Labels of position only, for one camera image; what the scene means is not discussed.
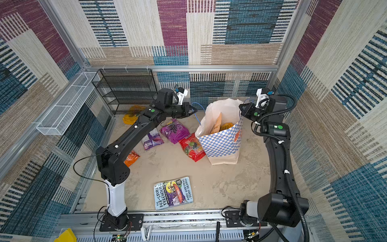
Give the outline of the yellow fruit jelly bag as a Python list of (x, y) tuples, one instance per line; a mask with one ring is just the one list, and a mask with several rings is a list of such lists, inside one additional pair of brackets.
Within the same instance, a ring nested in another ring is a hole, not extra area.
[(220, 132), (225, 131), (225, 130), (227, 130), (227, 129), (232, 128), (233, 126), (234, 126), (233, 123), (225, 123), (225, 124), (222, 124), (222, 125), (220, 126), (219, 131), (220, 131)]

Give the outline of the colourful treehouse book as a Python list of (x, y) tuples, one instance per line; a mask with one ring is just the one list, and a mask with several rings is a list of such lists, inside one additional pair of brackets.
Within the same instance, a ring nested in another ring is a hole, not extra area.
[(154, 185), (155, 209), (163, 210), (193, 202), (188, 176)]

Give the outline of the blue checkered paper bag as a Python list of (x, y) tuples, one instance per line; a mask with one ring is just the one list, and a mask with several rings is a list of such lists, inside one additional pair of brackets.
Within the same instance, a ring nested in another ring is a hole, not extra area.
[[(243, 119), (240, 116), (239, 99), (218, 100), (209, 104), (199, 127), (195, 132), (206, 156), (212, 165), (237, 164), (241, 147)], [(233, 123), (225, 131), (210, 134), (216, 119), (222, 113), (222, 123)]]

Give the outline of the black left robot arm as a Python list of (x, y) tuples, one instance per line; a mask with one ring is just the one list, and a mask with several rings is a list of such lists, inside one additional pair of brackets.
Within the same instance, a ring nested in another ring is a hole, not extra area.
[(140, 113), (135, 124), (122, 136), (107, 147), (97, 149), (97, 167), (106, 183), (107, 191), (107, 208), (101, 221), (100, 232), (129, 231), (136, 225), (130, 219), (125, 203), (125, 183), (130, 175), (130, 168), (125, 164), (125, 160), (131, 151), (166, 118), (183, 119), (197, 111), (189, 102), (153, 102)]

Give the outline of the yellow object at bottom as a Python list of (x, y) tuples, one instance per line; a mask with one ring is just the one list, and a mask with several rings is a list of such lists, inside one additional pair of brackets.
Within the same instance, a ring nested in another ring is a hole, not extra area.
[(76, 241), (77, 241), (77, 238), (70, 228), (61, 232), (61, 234), (54, 240), (54, 242), (76, 242)]

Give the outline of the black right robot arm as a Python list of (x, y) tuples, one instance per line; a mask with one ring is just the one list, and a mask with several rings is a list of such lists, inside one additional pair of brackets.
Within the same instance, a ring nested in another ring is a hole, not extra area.
[(305, 214), (309, 209), (308, 199), (303, 198), (294, 179), (290, 158), (290, 128), (283, 122), (283, 115), (297, 105), (294, 96), (288, 94), (271, 95), (262, 100), (264, 105), (243, 103), (239, 106), (243, 117), (249, 119), (252, 132), (264, 139), (269, 155), (271, 183), (268, 194), (260, 197), (256, 205), (255, 217), (265, 222), (282, 241), (286, 237), (278, 229), (302, 226), (303, 240), (310, 240)]

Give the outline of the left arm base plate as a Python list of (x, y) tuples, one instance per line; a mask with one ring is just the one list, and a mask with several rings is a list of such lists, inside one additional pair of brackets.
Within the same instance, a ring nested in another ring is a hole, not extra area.
[(108, 212), (105, 213), (100, 232), (139, 231), (143, 226), (144, 214), (125, 214), (115, 217)]

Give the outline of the purple grape jelly bag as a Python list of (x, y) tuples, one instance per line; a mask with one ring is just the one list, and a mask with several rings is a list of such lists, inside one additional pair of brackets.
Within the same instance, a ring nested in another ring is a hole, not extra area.
[(160, 132), (173, 144), (190, 135), (189, 130), (176, 119), (170, 120)]

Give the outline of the yellow snack pack under rack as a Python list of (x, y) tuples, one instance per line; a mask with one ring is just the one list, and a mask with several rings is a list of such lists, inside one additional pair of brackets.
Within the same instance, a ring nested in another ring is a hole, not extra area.
[(125, 114), (123, 117), (124, 124), (133, 125), (137, 121), (138, 116), (144, 109), (146, 109), (146, 107), (142, 105), (133, 105), (132, 107), (130, 107), (127, 114)]

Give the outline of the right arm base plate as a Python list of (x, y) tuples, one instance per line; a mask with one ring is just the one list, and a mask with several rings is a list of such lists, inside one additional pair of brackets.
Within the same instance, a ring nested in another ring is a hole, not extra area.
[(227, 227), (262, 227), (268, 225), (267, 222), (261, 222), (256, 217), (241, 215), (239, 210), (225, 210), (222, 215), (226, 219)]

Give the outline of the purple berry snack bag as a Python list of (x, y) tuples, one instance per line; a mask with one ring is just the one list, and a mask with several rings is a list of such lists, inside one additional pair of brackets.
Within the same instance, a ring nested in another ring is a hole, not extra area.
[(164, 143), (157, 128), (149, 132), (141, 141), (142, 141), (144, 150), (149, 150), (155, 146), (158, 146)]

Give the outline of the aluminium front rail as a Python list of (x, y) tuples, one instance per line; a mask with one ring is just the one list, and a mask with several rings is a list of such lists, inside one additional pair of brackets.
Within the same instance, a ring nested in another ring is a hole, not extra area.
[(279, 242), (281, 238), (265, 222), (245, 227), (234, 208), (171, 211), (132, 211), (132, 228), (101, 232), (102, 213), (62, 215), (53, 242), (70, 229), (77, 242)]

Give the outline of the black mesh shelf rack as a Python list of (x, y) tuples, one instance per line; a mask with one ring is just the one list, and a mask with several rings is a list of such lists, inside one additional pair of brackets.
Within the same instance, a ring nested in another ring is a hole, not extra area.
[(92, 84), (114, 115), (132, 113), (134, 105), (149, 105), (159, 90), (149, 69), (99, 69)]

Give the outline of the red fruit jelly bag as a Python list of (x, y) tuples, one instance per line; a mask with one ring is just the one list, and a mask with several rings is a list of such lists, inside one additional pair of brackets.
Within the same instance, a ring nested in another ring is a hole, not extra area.
[(206, 153), (195, 133), (192, 133), (179, 141), (184, 153), (194, 162), (201, 160)]

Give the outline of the orange potato chip bag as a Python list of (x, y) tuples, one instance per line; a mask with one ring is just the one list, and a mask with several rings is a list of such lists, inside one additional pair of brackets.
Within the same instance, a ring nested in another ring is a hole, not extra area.
[(218, 118), (216, 119), (215, 124), (210, 132), (211, 135), (220, 132), (221, 123), (222, 123), (222, 113), (220, 113)]

